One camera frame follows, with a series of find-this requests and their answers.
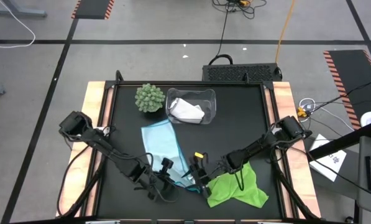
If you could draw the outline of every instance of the gray floor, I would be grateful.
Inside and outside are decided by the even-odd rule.
[[[66,39],[76,0],[17,0],[22,6],[43,9],[46,19],[23,19],[37,39]],[[371,38],[371,0],[353,0]],[[290,1],[272,0],[249,21],[228,16],[226,39],[278,39]],[[209,0],[116,1],[107,21],[79,21],[74,39],[148,40],[219,39],[225,14]],[[0,39],[30,39],[10,17],[0,17]],[[297,1],[286,31],[287,40],[363,40],[345,1]],[[63,45],[33,45],[0,49],[0,220],[7,205],[31,135],[44,103]],[[292,86],[295,103],[305,97],[326,101],[338,92],[323,57],[324,50],[365,49],[364,45],[283,45],[279,65]],[[126,80],[200,80],[201,68],[217,53],[218,45],[71,45],[63,65],[35,154],[11,221],[53,218],[55,201],[69,150],[58,134],[59,122],[80,110],[86,85],[112,80],[119,69]],[[276,45],[223,45],[235,63],[273,62]],[[341,105],[327,109],[348,123]],[[314,117],[346,134],[349,130],[324,111]],[[312,123],[314,135],[337,138],[326,127]],[[353,214],[354,201],[316,187],[321,214],[342,221]],[[364,216],[371,223],[371,213]]]

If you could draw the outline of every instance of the clear plastic container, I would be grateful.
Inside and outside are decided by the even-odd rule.
[[[181,98],[193,106],[199,105],[204,116],[201,120],[198,119],[179,119],[171,114],[170,108],[177,98]],[[177,90],[171,88],[167,91],[166,98],[166,114],[172,123],[194,123],[194,124],[209,124],[216,115],[216,92],[212,89],[205,91],[193,90]]]

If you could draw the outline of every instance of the lime green towel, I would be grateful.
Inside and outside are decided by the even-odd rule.
[[[226,200],[234,197],[241,202],[248,203],[249,205],[257,208],[262,208],[264,203],[268,200],[268,196],[260,189],[257,188],[256,176],[249,163],[243,165],[242,168],[244,190],[241,191],[234,174],[223,174],[209,182],[211,195],[208,198],[210,207],[214,207]],[[240,184],[240,171],[236,173],[239,178]]]

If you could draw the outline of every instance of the black mat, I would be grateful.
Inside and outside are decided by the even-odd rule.
[[[114,106],[112,125],[117,131],[110,139],[114,147],[133,155],[144,153],[140,128],[163,119],[164,111],[154,114],[138,112],[134,95],[138,86],[121,86]],[[162,87],[164,92],[170,87]],[[207,152],[209,160],[234,149],[240,149],[261,137],[267,130],[267,117],[263,107],[262,89],[244,86],[188,86],[182,90],[205,90],[216,92],[217,114],[209,125],[174,124],[177,140],[186,158],[195,151]],[[255,208],[236,199],[231,199],[214,208],[209,208],[202,196],[180,190],[176,203],[152,202],[146,192],[133,191],[135,187],[120,174],[112,162],[104,173],[98,218],[120,219],[266,219],[281,218],[277,195],[277,182],[271,165],[265,162],[268,152],[250,160],[257,174],[257,185],[269,199],[263,208]]]
[[[73,19],[109,19],[114,0],[79,0]]]
[[[371,60],[364,50],[333,50],[329,51],[329,54],[331,58],[326,58],[326,61],[341,95],[371,82]],[[347,103],[347,99],[352,104],[345,105],[346,109],[349,108],[347,112],[351,123],[360,126],[362,115],[371,111],[371,85],[351,93],[348,98],[343,99],[343,102]]]

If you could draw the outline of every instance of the blue cloth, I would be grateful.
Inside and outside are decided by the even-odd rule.
[[[153,155],[154,171],[162,169],[162,161],[166,157],[173,161],[173,167],[167,172],[177,186],[187,187],[194,184],[190,175],[181,178],[189,168],[178,145],[172,123],[168,119],[143,127],[141,132],[145,151]]]

